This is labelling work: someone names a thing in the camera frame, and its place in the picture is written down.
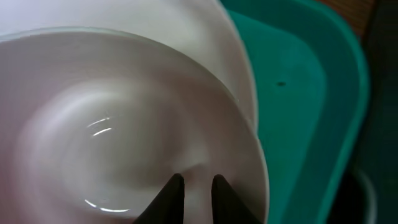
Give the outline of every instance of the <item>black object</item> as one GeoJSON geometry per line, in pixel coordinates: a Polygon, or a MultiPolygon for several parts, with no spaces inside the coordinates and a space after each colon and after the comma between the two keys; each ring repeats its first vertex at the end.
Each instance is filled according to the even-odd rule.
{"type": "MultiPolygon", "coordinates": [[[[211,206],[214,224],[261,224],[222,175],[213,179],[211,206]]],[[[134,224],[182,224],[183,208],[184,179],[174,174],[134,224]]]]}

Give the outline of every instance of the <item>teal tray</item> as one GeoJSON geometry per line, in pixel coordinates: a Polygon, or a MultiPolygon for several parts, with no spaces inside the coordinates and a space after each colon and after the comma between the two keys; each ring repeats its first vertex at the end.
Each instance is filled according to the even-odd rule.
{"type": "Polygon", "coordinates": [[[368,103],[356,37],[311,0],[221,0],[248,52],[269,171],[268,223],[324,223],[368,103]]]}

